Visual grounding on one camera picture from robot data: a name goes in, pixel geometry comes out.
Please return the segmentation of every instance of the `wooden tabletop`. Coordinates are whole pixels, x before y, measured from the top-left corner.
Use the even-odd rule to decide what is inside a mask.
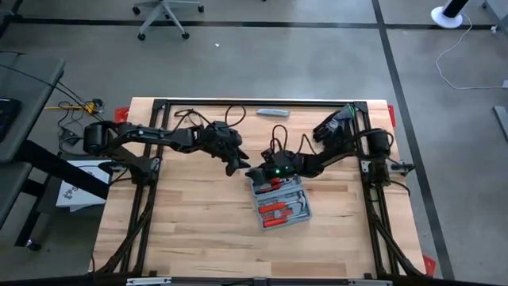
[[[134,98],[129,121],[148,125],[153,99]],[[170,128],[178,121],[173,117],[175,111],[187,107],[171,107]],[[225,106],[192,108],[210,121],[224,120]],[[325,107],[284,107],[291,116],[281,119],[260,117],[255,106],[245,108],[245,120],[234,128],[243,138],[241,148],[250,156],[248,162],[252,166],[262,162],[260,152],[268,147],[273,125],[287,127],[287,148],[295,151],[302,133],[311,135],[312,129],[335,111]],[[385,101],[368,101],[368,108],[372,128],[394,132]],[[235,122],[241,114],[240,108],[233,108],[229,122]],[[137,155],[143,153],[142,144],[126,146]],[[310,152],[307,146],[302,151]],[[396,142],[391,151],[392,157],[398,159]],[[303,180],[314,215],[310,221],[269,231],[262,231],[258,225],[244,173],[240,170],[228,177],[225,164],[206,153],[184,155],[164,149],[144,272],[156,270],[159,276],[277,278],[358,278],[366,272],[375,273],[356,158],[341,160],[319,177]],[[404,182],[402,177],[392,179]],[[110,190],[94,247],[98,267],[125,238],[134,191],[135,186],[129,181],[119,182]],[[385,188],[385,194],[394,239],[413,264],[424,271],[406,191],[392,184]],[[389,269],[383,242],[381,246],[385,267]],[[134,249],[131,267],[137,244]]]

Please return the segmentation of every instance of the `gray tool case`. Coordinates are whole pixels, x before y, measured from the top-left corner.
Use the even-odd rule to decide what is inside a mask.
[[[310,211],[309,196],[302,187],[302,179],[293,176],[281,180],[281,187],[274,191],[262,192],[271,187],[270,184],[254,185],[251,183],[254,195],[254,207],[257,213],[261,229],[272,230],[282,226],[289,226],[297,222],[309,220],[312,217]],[[276,219],[287,219],[286,222],[276,221],[280,224],[273,225]]]

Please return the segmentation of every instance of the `office chair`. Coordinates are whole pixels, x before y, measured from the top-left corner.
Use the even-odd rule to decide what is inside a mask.
[[[152,12],[148,16],[148,18],[144,21],[143,25],[141,25],[140,32],[137,34],[137,38],[140,41],[144,41],[144,39],[146,39],[144,31],[162,14],[166,17],[166,19],[171,19],[175,23],[178,29],[180,29],[180,31],[182,32],[182,38],[184,40],[189,38],[189,33],[185,32],[185,29],[183,29],[182,25],[180,24],[176,16],[173,14],[173,11],[171,11],[170,6],[171,3],[196,5],[198,6],[199,13],[205,12],[205,6],[203,6],[201,2],[198,1],[151,0],[147,2],[134,4],[133,12],[136,15],[139,15],[141,12],[139,7],[152,8]]]

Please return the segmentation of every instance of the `black floor stripe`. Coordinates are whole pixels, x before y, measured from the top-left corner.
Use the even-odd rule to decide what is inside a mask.
[[[83,20],[83,19],[41,19],[13,17],[13,23],[46,25],[114,25],[139,27],[137,20]],[[184,27],[252,27],[252,28],[335,28],[335,29],[377,29],[375,23],[309,23],[279,21],[180,21]],[[175,26],[172,21],[155,21],[152,26]]]
[[[138,20],[87,20],[87,19],[55,19],[12,17],[12,23],[41,25],[104,25],[104,26],[136,26],[143,21]],[[181,21],[184,27],[251,27],[251,28],[333,28],[333,29],[378,29],[377,23],[325,23],[325,22],[281,22],[281,21]],[[175,26],[172,21],[155,21],[152,26]],[[474,30],[490,30],[492,25],[473,25]],[[386,29],[406,30],[438,30],[438,25],[428,24],[385,24]],[[461,25],[457,29],[469,29],[469,25]]]
[[[411,156],[416,167],[416,175],[418,183],[420,184],[421,196],[423,197],[423,203],[425,206],[425,212],[429,219],[430,231],[433,235],[434,244],[436,246],[437,259],[441,266],[441,273],[443,278],[454,280],[452,262],[448,255],[448,249],[446,248],[445,236],[441,229],[441,224],[437,216],[436,206],[434,205],[434,199],[432,192],[430,191],[429,180],[427,179],[427,173],[423,160],[421,158],[420,149],[414,132],[413,123],[409,109],[407,108],[406,98],[402,90],[402,84],[398,77],[397,67],[395,65],[395,59],[391,50],[390,41],[388,39],[387,27],[384,24],[383,14],[381,13],[381,7],[379,6],[379,0],[372,0],[374,6],[375,17],[379,24],[379,35],[381,36],[381,42],[383,44],[383,50],[385,57],[387,58],[388,70],[390,72],[391,81],[394,86],[395,97],[397,98],[398,108],[402,117],[402,124],[406,131],[407,141],[409,143]]]
[[[491,30],[493,25],[473,25],[471,30]],[[460,25],[455,29],[445,29],[438,25],[427,25],[427,24],[385,24],[386,29],[408,29],[408,30],[467,30],[470,25]]]

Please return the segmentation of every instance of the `concrete floor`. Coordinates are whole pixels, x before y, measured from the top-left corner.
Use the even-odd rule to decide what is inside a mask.
[[[146,13],[133,16],[134,2],[24,0],[19,13],[32,18],[144,19]],[[429,11],[444,1],[379,2],[387,24],[431,24]],[[189,21],[376,23],[371,0],[203,3],[204,14],[175,13]],[[478,5],[470,5],[466,13],[474,24],[495,23]],[[147,40],[140,42],[135,26],[11,24],[0,39],[0,50],[64,58],[63,82],[85,98],[103,99],[105,118],[113,117],[114,108],[128,106],[133,96],[386,99],[397,110],[395,135],[401,155],[411,160],[378,29],[188,27],[187,31],[190,40],[182,41],[174,27],[153,27]],[[455,278],[508,284],[504,255],[508,252],[504,207],[508,143],[491,110],[494,105],[508,106],[508,91],[454,90],[434,65],[463,32],[389,30],[388,39]],[[501,33],[471,31],[441,66],[458,86],[501,85],[508,79],[507,48],[508,39]],[[48,105],[63,99],[56,92]],[[44,112],[30,137],[56,151],[60,116]],[[422,251],[437,258],[418,180],[411,174],[408,182]],[[0,251],[17,256],[12,261],[0,255],[0,277],[86,272],[99,218],[53,215],[42,237],[43,251],[29,253],[9,244],[22,220],[23,206],[29,203],[21,197],[9,226],[0,231],[4,245]],[[62,265],[66,257],[75,262]]]

